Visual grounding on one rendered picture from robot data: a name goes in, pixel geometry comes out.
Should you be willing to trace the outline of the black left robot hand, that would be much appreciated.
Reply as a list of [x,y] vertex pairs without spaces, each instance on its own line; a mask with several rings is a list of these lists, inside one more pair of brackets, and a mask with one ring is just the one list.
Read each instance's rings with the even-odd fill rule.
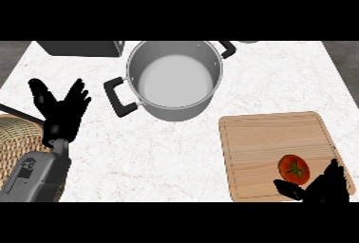
[[88,91],[84,89],[82,80],[78,79],[74,82],[62,101],[54,99],[40,79],[31,79],[28,85],[32,92],[34,105],[44,117],[42,145],[53,147],[50,142],[56,139],[72,142],[76,136],[81,118],[91,101]]

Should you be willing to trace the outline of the dark grey appliance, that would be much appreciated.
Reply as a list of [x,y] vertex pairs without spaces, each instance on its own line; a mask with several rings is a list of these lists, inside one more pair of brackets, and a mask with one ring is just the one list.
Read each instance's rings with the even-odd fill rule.
[[119,57],[124,41],[38,41],[51,56]]

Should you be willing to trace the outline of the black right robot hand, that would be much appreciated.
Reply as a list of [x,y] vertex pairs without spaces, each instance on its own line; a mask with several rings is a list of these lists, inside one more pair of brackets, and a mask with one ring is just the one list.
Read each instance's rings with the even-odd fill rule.
[[323,174],[317,176],[305,189],[280,179],[274,179],[273,184],[282,196],[304,203],[348,203],[344,167],[335,159],[331,159]]

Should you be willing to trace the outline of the red tomato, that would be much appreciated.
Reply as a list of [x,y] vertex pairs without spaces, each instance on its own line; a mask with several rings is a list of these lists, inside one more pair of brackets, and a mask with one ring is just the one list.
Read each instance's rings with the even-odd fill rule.
[[277,164],[279,174],[286,182],[297,185],[307,183],[310,179],[310,168],[301,157],[283,155]]

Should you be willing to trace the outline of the wicker basket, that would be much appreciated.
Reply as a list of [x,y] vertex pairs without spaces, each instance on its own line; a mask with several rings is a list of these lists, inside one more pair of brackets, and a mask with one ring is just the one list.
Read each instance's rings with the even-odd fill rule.
[[[0,190],[9,179],[16,162],[29,152],[53,152],[41,144],[41,126],[10,114],[0,114]],[[65,191],[66,181],[60,185],[54,201],[57,202]]]

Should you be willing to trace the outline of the wooden cutting board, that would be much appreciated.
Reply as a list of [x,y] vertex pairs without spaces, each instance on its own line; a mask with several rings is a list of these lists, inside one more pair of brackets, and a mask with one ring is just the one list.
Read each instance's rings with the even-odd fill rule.
[[316,178],[341,157],[320,115],[313,112],[227,116],[218,120],[230,197],[235,202],[286,201],[273,181],[279,160],[301,157]]

